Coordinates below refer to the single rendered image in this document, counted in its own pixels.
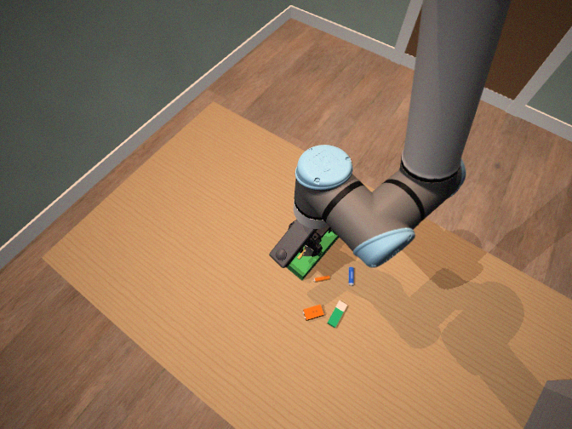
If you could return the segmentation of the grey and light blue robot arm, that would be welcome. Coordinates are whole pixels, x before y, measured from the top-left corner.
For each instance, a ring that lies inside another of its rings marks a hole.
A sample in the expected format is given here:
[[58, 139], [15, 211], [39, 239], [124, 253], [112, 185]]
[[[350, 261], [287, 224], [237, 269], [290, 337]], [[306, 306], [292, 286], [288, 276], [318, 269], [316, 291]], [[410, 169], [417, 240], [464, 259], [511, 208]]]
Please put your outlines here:
[[282, 268], [327, 226], [366, 266], [381, 266], [457, 193], [466, 178], [460, 159], [510, 3], [423, 0], [399, 171], [371, 192], [340, 148], [306, 150], [295, 169], [296, 221], [269, 254]]

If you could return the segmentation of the green and beige eraser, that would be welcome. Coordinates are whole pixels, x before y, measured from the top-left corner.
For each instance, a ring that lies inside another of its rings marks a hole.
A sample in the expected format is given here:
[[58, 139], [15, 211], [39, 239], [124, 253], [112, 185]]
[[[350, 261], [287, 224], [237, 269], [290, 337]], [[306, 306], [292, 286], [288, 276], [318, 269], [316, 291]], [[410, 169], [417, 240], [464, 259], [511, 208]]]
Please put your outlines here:
[[339, 300], [338, 304], [336, 305], [332, 315], [329, 318], [329, 321], [327, 322], [327, 324], [329, 324], [330, 326], [332, 326], [333, 328], [336, 327], [337, 323], [339, 322], [343, 312], [346, 309], [346, 304], [341, 302]]

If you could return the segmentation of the green rack of bins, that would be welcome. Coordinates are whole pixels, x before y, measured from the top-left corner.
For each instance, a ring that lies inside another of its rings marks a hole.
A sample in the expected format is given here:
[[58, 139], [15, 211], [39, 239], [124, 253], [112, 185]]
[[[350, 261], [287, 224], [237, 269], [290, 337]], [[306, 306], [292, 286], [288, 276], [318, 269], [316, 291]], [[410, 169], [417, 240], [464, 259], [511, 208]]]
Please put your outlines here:
[[296, 257], [289, 264], [288, 268], [291, 272], [295, 274], [301, 281], [307, 276], [307, 274], [312, 270], [312, 268], [322, 259], [322, 257], [327, 253], [331, 246], [336, 242], [339, 236], [332, 230], [330, 234], [329, 231], [322, 237], [321, 245], [323, 247], [322, 251], [317, 256], [302, 256], [300, 260], [297, 257], [301, 254], [297, 254]]

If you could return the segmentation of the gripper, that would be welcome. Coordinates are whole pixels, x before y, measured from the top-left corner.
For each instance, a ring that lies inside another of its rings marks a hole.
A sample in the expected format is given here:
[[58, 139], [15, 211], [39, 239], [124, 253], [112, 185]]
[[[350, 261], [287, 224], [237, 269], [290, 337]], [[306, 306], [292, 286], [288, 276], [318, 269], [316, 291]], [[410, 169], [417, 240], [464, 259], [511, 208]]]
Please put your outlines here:
[[311, 239], [307, 242], [306, 246], [305, 246], [305, 251], [302, 254], [303, 256], [317, 256], [323, 249], [322, 245], [320, 244], [320, 242], [322, 241], [322, 237], [326, 234], [326, 232], [328, 232], [328, 234], [330, 234], [330, 232], [332, 231], [332, 229], [327, 226], [324, 227], [322, 229], [317, 229], [317, 231], [314, 233], [314, 235], [311, 237]]

